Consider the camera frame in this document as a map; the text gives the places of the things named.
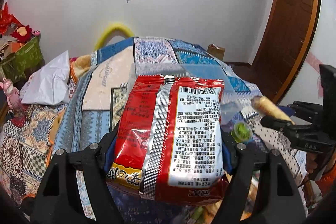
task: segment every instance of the nutrition facts table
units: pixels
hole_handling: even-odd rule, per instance
[[[180,87],[168,184],[208,188],[223,175],[221,88]]]

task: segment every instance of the door frame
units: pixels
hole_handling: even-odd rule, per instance
[[[253,60],[253,63],[252,63],[252,69],[256,67],[256,64],[257,64],[257,62],[259,61],[259,58],[260,58],[261,50],[263,49],[263,47],[266,44],[266,37],[267,37],[267,34],[269,32],[269,28],[271,26],[271,22],[272,22],[272,19],[273,19],[273,16],[274,16],[276,3],[277,3],[277,0],[273,0],[264,35],[262,37],[262,40],[261,40],[260,46],[258,48],[257,54],[256,54],[256,56]],[[310,49],[311,42],[314,38],[317,22],[318,22],[318,19],[319,19],[320,3],[321,3],[321,0],[313,0],[313,5],[312,5],[311,17],[310,17],[310,21],[309,21],[309,25],[308,25],[308,30],[307,30],[307,33],[305,35],[305,39],[303,41],[301,50],[299,52],[299,55],[298,55],[297,59],[295,60],[295,63],[293,65],[290,73],[288,74],[285,82],[283,83],[283,85],[279,89],[278,93],[276,94],[276,96],[272,100],[275,104],[279,103],[282,100],[282,98],[285,96],[285,94],[287,93],[287,91],[291,87],[292,83],[294,82],[296,76],[299,74],[299,71],[300,71],[300,69],[303,65],[303,62],[305,61],[305,58],[306,58],[306,56],[308,54],[308,51]]]

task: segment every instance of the wooden door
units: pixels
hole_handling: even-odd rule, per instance
[[[308,32],[312,32],[312,29],[308,31],[312,17],[314,22],[316,16],[313,13],[314,1],[273,1],[264,37],[252,65],[254,72],[261,76],[256,84],[271,100],[280,97],[278,93],[284,89],[298,58],[303,58],[304,54],[300,54],[302,46]]]

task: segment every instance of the yellow label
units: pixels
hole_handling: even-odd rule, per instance
[[[113,163],[106,176],[126,187],[140,189],[141,173],[142,171],[139,169],[126,168],[123,165]]]

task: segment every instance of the bed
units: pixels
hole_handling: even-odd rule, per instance
[[[302,181],[305,153],[290,148],[282,133],[263,128],[261,116],[251,107],[251,98],[261,95],[258,87],[239,78],[230,66],[209,55],[202,47],[175,39],[134,37],[101,48],[86,58],[90,63],[88,71],[77,77],[73,69],[70,75],[72,98],[69,104],[57,107],[30,105],[24,115],[7,121],[0,133],[0,182],[17,206],[25,197],[36,194],[57,149],[82,150],[113,130],[125,104],[132,63],[212,64],[224,70],[243,106],[234,118],[245,120],[252,127],[253,141],[260,150],[279,149],[296,182]],[[107,62],[113,70],[106,72]],[[95,94],[89,92],[95,90],[97,77],[107,75],[113,78],[112,91],[104,95],[110,96],[109,109],[93,104]],[[95,219],[80,171],[77,171],[77,184],[85,215]],[[193,209],[130,197],[112,187],[110,192],[127,222],[155,221],[159,224],[170,223],[173,219],[181,222]]]

